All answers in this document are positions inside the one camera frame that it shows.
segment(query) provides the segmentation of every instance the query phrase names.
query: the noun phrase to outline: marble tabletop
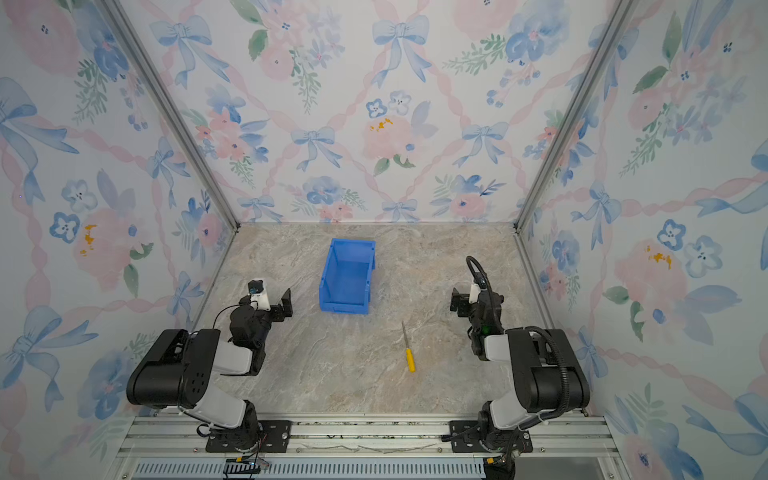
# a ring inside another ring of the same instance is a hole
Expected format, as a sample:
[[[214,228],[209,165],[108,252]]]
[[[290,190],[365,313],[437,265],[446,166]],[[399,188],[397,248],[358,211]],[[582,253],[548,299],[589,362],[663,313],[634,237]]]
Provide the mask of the marble tabletop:
[[[322,312],[318,287],[332,238],[376,241],[368,315]],[[512,226],[487,224],[320,224],[243,226],[235,236],[199,328],[237,303],[253,278],[267,279],[271,303],[286,288],[293,318],[274,323],[256,377],[214,379],[259,412],[470,413],[511,386],[509,365],[472,354],[467,319],[449,311],[455,286],[469,291],[465,257],[485,268],[504,295],[502,324],[541,325]],[[408,371],[401,320],[416,372]],[[226,328],[223,314],[216,327]]]

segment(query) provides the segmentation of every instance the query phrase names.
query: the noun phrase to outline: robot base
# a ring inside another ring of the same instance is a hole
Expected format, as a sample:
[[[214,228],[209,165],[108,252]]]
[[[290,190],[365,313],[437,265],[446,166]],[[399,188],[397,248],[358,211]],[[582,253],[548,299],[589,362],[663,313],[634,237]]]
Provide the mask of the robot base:
[[[290,439],[291,421],[260,421],[257,419],[253,403],[247,400],[245,402],[243,424],[236,429],[211,428],[211,432],[216,432],[216,435],[209,437],[205,451],[208,453],[245,452],[253,449],[259,444],[259,440],[263,439],[258,448],[259,453],[285,453]]]
[[[501,430],[493,425],[491,420],[491,403],[486,402],[478,414],[478,421],[449,422],[451,435],[466,432],[464,435],[451,439],[451,449],[454,453],[498,453],[512,457],[521,453],[533,452],[533,443],[528,432],[520,429]]]

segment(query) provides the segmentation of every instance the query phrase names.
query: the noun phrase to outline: metal mounting plate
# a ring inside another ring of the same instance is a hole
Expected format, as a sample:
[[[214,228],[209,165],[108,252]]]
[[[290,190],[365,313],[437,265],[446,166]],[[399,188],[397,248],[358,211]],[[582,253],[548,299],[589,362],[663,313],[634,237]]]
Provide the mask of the metal mounting plate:
[[[455,420],[448,422],[451,435],[458,435],[461,432],[468,432],[451,439],[451,449],[454,453],[480,453],[487,452],[480,445],[480,430],[476,420]]]
[[[288,450],[290,440],[290,420],[266,420],[259,421],[266,432],[259,453],[285,453]],[[209,439],[205,445],[208,453],[239,453],[233,447],[224,446],[219,439]]]

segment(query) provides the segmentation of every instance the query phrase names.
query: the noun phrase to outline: blue plastic bin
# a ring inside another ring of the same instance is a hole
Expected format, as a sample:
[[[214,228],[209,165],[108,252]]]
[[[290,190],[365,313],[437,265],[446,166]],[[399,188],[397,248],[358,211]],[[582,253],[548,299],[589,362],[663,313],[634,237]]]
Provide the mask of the blue plastic bin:
[[[333,313],[368,313],[376,242],[334,238],[320,279],[320,309]]]

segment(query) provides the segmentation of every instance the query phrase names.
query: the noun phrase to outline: floral wallpaper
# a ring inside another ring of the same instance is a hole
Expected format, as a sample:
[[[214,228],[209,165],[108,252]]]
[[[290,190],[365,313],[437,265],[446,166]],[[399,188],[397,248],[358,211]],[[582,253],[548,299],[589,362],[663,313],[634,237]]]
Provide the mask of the floral wallpaper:
[[[635,480],[768,478],[768,4],[633,15],[525,241]]]
[[[507,222],[614,0],[122,5],[242,221]]]
[[[101,478],[231,229],[99,10],[0,2],[0,477]]]

